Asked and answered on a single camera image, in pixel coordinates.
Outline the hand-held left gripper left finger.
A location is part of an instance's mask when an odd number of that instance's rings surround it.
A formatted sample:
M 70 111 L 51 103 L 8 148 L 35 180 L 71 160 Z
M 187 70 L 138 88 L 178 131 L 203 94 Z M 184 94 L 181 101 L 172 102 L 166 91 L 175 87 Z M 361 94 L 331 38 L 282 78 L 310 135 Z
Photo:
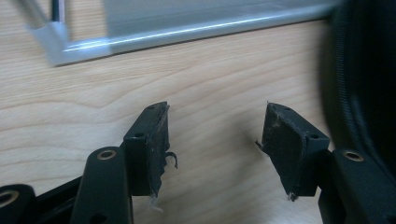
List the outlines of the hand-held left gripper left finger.
M 174 158 L 177 167 L 177 155 L 169 150 L 168 109 L 166 102 L 147 106 L 123 137 L 120 147 L 124 149 L 133 196 L 157 197 L 166 158 Z

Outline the black zippered case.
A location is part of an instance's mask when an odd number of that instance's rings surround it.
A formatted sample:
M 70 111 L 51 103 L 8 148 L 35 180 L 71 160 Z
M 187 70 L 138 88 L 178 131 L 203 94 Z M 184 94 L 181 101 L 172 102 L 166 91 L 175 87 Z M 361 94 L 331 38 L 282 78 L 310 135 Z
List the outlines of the black zippered case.
M 335 145 L 365 152 L 396 181 L 396 0 L 342 0 L 318 72 Z

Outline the grey metal frame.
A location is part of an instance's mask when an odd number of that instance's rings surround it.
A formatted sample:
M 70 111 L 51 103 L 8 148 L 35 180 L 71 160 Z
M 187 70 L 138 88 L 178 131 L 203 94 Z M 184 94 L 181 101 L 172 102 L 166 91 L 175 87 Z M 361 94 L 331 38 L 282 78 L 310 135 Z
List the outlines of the grey metal frame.
M 68 1 L 10 0 L 50 64 L 80 63 L 140 49 L 329 17 L 342 0 L 102 0 L 106 35 L 73 41 Z

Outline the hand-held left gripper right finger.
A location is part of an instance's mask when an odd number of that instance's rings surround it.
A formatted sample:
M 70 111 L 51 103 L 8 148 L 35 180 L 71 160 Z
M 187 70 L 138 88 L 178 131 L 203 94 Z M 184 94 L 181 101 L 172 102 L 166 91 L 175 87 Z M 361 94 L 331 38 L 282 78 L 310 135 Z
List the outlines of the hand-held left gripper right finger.
M 285 105 L 268 103 L 259 149 L 270 157 L 290 199 L 312 197 L 318 164 L 327 155 L 329 137 Z

